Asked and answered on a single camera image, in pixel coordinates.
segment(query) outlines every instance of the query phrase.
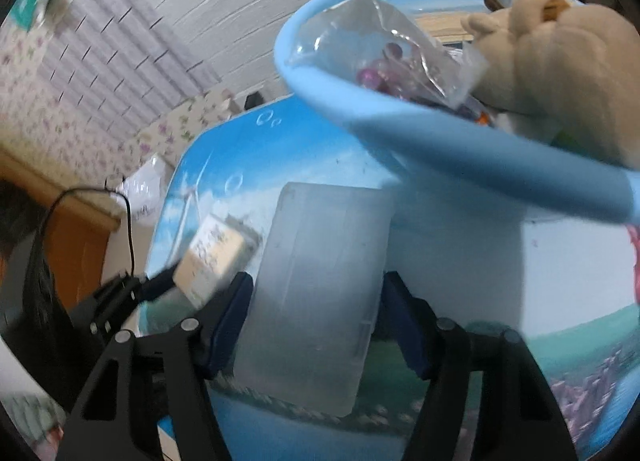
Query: wooden furniture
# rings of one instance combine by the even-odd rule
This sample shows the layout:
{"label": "wooden furniture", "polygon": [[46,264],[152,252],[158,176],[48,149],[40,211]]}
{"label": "wooden furniture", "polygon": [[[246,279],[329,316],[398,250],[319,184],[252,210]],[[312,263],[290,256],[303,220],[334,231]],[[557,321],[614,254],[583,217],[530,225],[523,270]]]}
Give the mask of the wooden furniture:
{"label": "wooden furniture", "polygon": [[[48,208],[62,189],[0,150],[0,178],[25,190]],[[118,218],[69,196],[53,214],[45,239],[47,261],[63,305],[69,309],[100,286],[102,263]]]}

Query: teal object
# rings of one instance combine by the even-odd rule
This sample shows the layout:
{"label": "teal object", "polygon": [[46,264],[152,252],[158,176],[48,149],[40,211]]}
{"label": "teal object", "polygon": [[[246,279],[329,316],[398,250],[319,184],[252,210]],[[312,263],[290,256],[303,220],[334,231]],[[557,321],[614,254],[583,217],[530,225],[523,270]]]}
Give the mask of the teal object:
{"label": "teal object", "polygon": [[17,0],[10,15],[20,28],[28,32],[34,24],[42,24],[48,2],[49,0]]}
{"label": "teal object", "polygon": [[[640,173],[470,124],[445,112],[360,88],[289,56],[300,26],[344,0],[311,0],[284,24],[278,72],[318,114],[382,149],[385,165],[420,176],[424,165],[556,212],[640,224]],[[482,0],[385,0],[405,10],[477,10]]]}

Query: blue table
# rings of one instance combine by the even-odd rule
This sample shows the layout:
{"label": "blue table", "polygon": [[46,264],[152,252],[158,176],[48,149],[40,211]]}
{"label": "blue table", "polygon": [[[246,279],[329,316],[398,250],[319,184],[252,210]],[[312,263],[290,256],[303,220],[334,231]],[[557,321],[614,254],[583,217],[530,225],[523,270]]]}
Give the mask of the blue table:
{"label": "blue table", "polygon": [[[242,220],[264,245],[288,181],[391,190],[396,214],[386,269],[398,270],[436,313],[463,325],[521,330],[550,382],[564,380],[558,397],[589,376],[604,380],[603,362],[615,366],[604,380],[611,387],[605,412],[596,418],[580,409],[588,433],[575,436],[587,457],[610,439],[640,390],[635,254],[626,229],[564,218],[397,164],[296,97],[257,108],[201,134],[182,157],[146,271],[153,275],[179,258],[208,213]],[[254,278],[261,256],[262,247],[247,267]],[[140,327],[161,332],[192,312],[174,290],[143,310]],[[473,438],[474,383],[461,452]],[[234,459],[265,459],[260,446],[272,459],[391,460],[400,459],[424,391],[395,344],[372,343],[347,418],[273,401],[238,386],[231,371],[213,383],[211,396]]]}

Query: plush toy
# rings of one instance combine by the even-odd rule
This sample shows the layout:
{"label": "plush toy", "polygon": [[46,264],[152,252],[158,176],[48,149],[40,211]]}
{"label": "plush toy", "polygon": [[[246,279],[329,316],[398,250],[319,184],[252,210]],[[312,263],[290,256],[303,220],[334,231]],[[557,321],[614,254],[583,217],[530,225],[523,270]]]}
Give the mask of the plush toy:
{"label": "plush toy", "polygon": [[490,63],[479,100],[555,118],[595,158],[640,168],[640,35],[630,22],[597,4],[514,0],[462,24]]}

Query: small box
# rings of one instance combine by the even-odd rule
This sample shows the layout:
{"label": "small box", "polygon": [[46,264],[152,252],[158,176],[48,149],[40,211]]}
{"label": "small box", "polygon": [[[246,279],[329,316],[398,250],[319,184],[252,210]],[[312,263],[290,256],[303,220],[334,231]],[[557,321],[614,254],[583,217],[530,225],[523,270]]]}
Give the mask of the small box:
{"label": "small box", "polygon": [[174,273],[175,285],[197,309],[225,289],[257,248],[256,241],[229,220],[207,216]]}

